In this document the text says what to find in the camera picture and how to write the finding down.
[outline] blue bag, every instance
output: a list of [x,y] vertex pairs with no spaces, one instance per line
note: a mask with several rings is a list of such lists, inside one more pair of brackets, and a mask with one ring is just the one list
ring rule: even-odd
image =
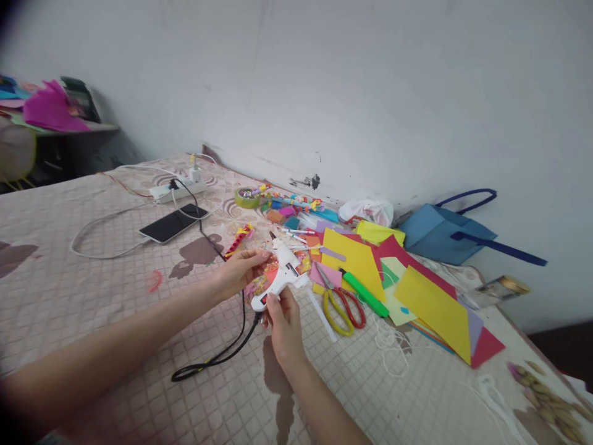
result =
[[[457,213],[441,208],[443,204],[453,200],[482,192],[490,193],[490,196]],[[423,205],[399,227],[406,233],[406,250],[435,261],[459,266],[486,246],[519,260],[545,266],[548,262],[537,256],[495,242],[496,233],[463,216],[469,210],[492,201],[496,196],[495,190],[478,189],[461,193],[436,205]]]

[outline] phone screen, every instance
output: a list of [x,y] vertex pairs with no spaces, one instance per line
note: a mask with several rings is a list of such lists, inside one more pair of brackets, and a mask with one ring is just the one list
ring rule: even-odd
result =
[[[200,207],[198,207],[198,211],[196,211],[196,206],[194,204],[188,204],[187,206],[181,207],[181,209],[188,215],[196,218],[202,218],[208,213]],[[176,210],[173,213],[169,213],[167,216],[162,217],[158,221],[141,228],[139,232],[144,236],[152,238],[158,243],[166,243],[171,238],[174,238],[176,235],[197,222],[197,220],[188,218],[179,210]]]

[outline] patterned bedsheet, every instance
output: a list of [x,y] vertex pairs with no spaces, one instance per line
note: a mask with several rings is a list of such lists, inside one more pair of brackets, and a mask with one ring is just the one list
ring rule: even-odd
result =
[[[186,171],[189,156],[147,163]],[[271,224],[260,211],[234,203],[234,190],[261,183],[200,160],[208,191],[200,206],[222,208],[204,220],[204,232],[226,250],[246,223],[255,236],[243,246],[265,246]],[[109,172],[129,188],[168,183],[159,171]],[[69,252],[84,224],[100,216],[149,201],[101,175],[0,196],[0,344],[1,369],[14,371],[90,332],[138,313],[220,267],[197,226],[167,245],[148,243],[113,260],[89,260]],[[191,202],[184,198],[183,204]],[[92,228],[79,246],[91,255],[115,255],[141,241],[137,230],[174,209],[149,204]],[[471,268],[429,267],[458,287],[480,284]],[[459,382],[478,373],[494,375],[509,405],[533,431],[545,424],[526,410],[507,360],[532,360],[547,370],[549,386],[569,401],[572,393],[525,343],[496,308],[482,312],[486,326],[507,349],[472,371],[458,357],[432,347],[403,327],[402,346],[382,354],[376,346],[376,319],[366,308],[367,327],[332,343],[304,289],[301,305],[305,347],[314,366],[346,410],[374,443],[498,444],[500,433],[481,403]],[[239,332],[242,302],[235,296],[176,335],[139,370],[73,419],[63,432],[77,443],[302,443],[314,441],[298,401],[271,349],[269,333],[258,327],[232,360],[195,378],[171,383],[176,368],[220,351]],[[253,314],[248,309],[247,323]],[[401,378],[390,375],[401,373]]]

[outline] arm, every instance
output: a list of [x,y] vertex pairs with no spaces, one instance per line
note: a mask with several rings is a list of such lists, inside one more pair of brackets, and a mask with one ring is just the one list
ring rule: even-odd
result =
[[305,355],[300,310],[292,293],[285,289],[282,300],[268,298],[272,345],[292,389],[321,444],[370,444],[338,399],[321,379]]
[[25,366],[2,382],[8,406],[27,422],[33,439],[44,436],[241,291],[268,257],[262,250],[238,252],[207,280]]

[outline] red scissors handle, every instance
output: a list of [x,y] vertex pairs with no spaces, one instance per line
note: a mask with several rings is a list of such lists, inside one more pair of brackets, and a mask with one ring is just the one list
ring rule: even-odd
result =
[[[350,292],[348,292],[347,290],[334,289],[334,291],[342,299],[342,303],[344,303],[344,306],[346,307],[346,312],[348,312],[348,318],[350,319],[350,321],[352,322],[354,327],[356,329],[362,329],[366,324],[366,317],[364,316],[364,310],[363,310],[362,306],[360,305],[360,303],[358,302],[358,299],[354,295],[352,295]],[[360,323],[354,319],[354,316],[352,315],[352,311],[350,310],[350,306],[348,304],[348,301],[346,300],[346,297],[348,297],[350,300],[352,300],[354,302],[354,304],[356,305],[356,307],[358,308],[358,312],[360,313]]]

